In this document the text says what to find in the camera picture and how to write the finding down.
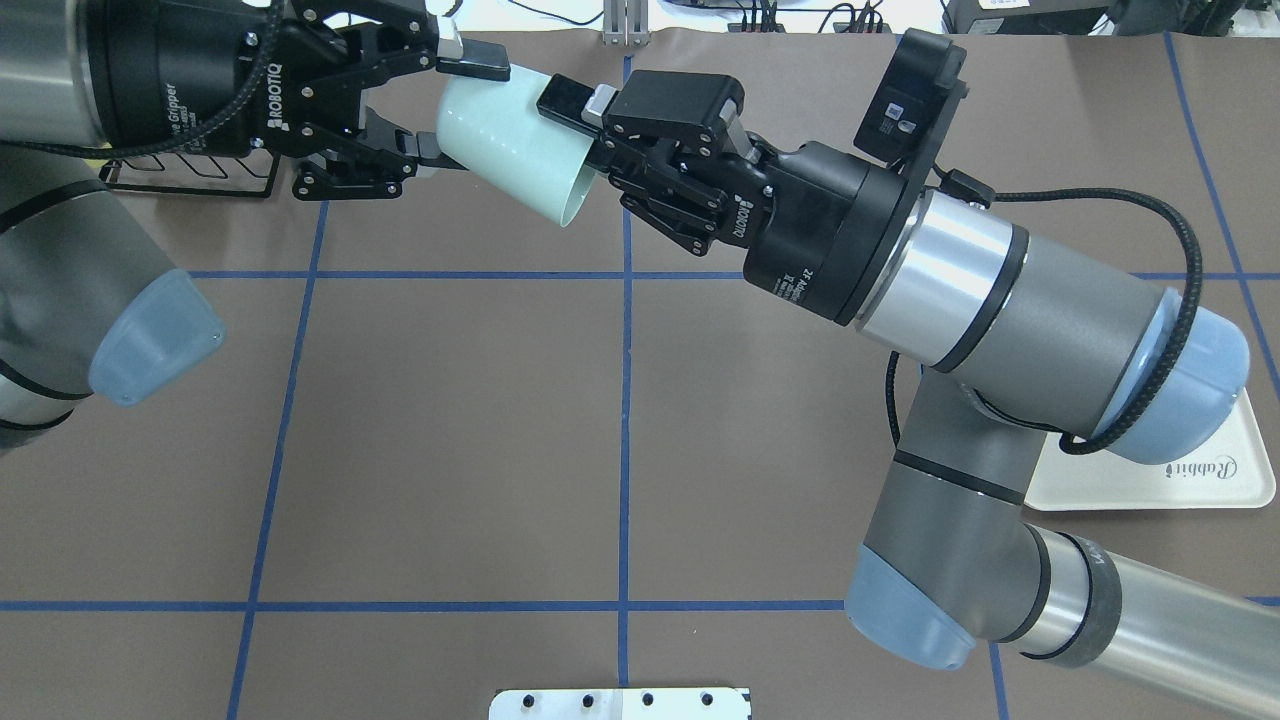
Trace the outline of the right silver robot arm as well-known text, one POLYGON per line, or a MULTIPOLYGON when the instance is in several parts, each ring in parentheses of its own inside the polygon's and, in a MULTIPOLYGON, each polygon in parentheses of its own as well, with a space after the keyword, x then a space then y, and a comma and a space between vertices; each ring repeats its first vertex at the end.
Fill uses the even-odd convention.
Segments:
POLYGON ((896 64, 855 140, 869 160, 748 133, 728 76, 554 76, 535 106, 593 140, 589 165, 635 217, 694 255, 745 249, 751 284, 922 365, 845 602, 867 639, 946 670, 993 641, 1275 719, 1276 610, 1021 518, 1048 433, 1069 455, 1158 465, 1234 409, 1251 351, 1199 306, 1196 237, 1147 196, 1069 191, 1162 214, 1185 254, 1175 291, 1006 222, 969 179, 927 188, 965 92, 952 61, 896 64))

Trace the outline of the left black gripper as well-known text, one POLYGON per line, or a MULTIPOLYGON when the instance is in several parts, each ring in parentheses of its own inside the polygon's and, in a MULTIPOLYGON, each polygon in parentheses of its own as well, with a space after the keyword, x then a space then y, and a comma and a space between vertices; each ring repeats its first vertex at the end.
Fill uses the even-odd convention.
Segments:
POLYGON ((364 110, 364 92, 435 69, 508 82, 507 47, 465 38, 421 1, 88 1, 84 102, 92 149, 296 164, 301 201, 383 200, 467 170, 433 132, 364 110))

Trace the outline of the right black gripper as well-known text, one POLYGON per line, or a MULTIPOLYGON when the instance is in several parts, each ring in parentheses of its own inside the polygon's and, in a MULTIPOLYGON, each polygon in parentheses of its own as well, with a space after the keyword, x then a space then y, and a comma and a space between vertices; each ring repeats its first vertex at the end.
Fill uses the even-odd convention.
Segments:
POLYGON ((636 72, 618 90, 552 76, 548 120, 602 131, 621 204, 695 256, 744 249, 742 277, 840 325, 861 311, 920 182, 824 143, 782 152, 748 133, 730 76, 636 72))

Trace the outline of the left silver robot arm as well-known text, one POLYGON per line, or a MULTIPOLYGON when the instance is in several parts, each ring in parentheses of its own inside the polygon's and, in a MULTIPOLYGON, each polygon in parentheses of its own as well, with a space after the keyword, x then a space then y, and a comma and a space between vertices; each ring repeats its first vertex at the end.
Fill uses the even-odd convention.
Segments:
POLYGON ((425 70, 512 73, 422 1, 5 1, 3 451, 93 395, 137 405, 224 341, 92 161, 264 150, 297 161, 297 199, 396 199, 456 161, 365 94, 425 70))

